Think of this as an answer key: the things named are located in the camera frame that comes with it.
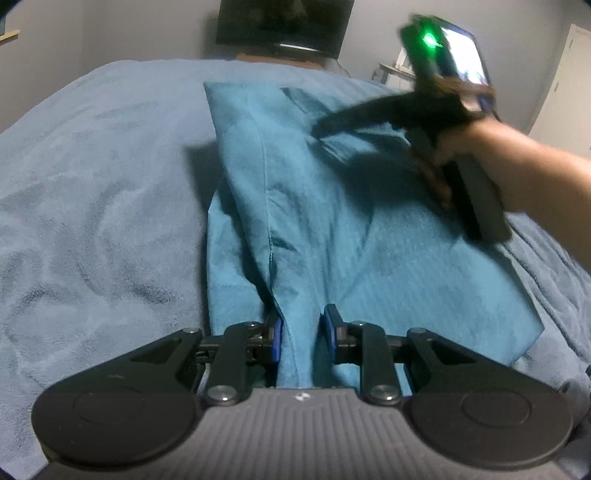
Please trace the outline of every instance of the green light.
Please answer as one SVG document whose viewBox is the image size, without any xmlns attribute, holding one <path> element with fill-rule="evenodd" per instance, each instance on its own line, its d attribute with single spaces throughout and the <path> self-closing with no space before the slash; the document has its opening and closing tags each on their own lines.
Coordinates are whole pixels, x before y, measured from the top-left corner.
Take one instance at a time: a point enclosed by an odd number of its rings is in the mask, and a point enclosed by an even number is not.
<svg viewBox="0 0 591 480">
<path fill-rule="evenodd" d="M 441 44 L 437 42 L 432 33 L 425 34 L 425 36 L 423 37 L 423 41 L 427 44 L 427 47 L 429 48 L 441 47 Z"/>
</svg>

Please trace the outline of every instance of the wall shelf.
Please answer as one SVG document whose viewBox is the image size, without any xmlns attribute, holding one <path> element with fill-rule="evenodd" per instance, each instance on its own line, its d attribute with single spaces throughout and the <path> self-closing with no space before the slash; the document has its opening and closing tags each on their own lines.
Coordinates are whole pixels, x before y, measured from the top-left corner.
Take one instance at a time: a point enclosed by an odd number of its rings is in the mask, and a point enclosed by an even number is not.
<svg viewBox="0 0 591 480">
<path fill-rule="evenodd" d="M 5 42 L 6 40 L 10 40 L 11 38 L 17 37 L 20 32 L 20 30 L 12 30 L 10 32 L 6 32 L 4 35 L 0 35 L 0 44 Z"/>
</svg>

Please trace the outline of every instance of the blue blanket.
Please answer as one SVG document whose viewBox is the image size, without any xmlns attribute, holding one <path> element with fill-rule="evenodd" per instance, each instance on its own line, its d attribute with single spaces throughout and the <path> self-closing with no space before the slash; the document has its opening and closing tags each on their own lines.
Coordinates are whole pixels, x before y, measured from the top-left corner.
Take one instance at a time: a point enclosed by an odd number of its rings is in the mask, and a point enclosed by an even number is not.
<svg viewBox="0 0 591 480">
<path fill-rule="evenodd" d="M 220 165 L 203 82 L 237 79 L 347 103 L 388 93 L 280 65 L 125 61 L 0 134 L 0 466 L 18 480 L 46 462 L 30 425 L 44 388 L 184 326 L 209 328 L 203 245 Z M 517 366 L 556 388 L 572 380 L 583 411 L 591 280 L 527 218 L 512 221 L 506 256 L 544 322 Z M 591 463 L 589 439 L 580 428 L 565 450 L 570 471 Z"/>
</svg>

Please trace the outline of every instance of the television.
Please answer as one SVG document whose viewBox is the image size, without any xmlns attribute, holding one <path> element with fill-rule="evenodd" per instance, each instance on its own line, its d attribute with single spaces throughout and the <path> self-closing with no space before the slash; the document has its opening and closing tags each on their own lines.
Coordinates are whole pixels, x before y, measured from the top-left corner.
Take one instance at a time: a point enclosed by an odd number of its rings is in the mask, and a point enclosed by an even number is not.
<svg viewBox="0 0 591 480">
<path fill-rule="evenodd" d="M 338 59 L 354 0 L 222 0 L 218 44 Z"/>
</svg>

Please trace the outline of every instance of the white door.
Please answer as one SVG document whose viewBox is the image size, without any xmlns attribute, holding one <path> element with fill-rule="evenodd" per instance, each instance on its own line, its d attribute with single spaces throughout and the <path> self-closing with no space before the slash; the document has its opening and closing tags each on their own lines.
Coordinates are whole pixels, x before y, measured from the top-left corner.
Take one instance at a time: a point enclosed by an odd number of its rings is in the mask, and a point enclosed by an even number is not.
<svg viewBox="0 0 591 480">
<path fill-rule="evenodd" d="M 556 78 L 530 137 L 591 158 L 591 32 L 571 25 Z"/>
</svg>

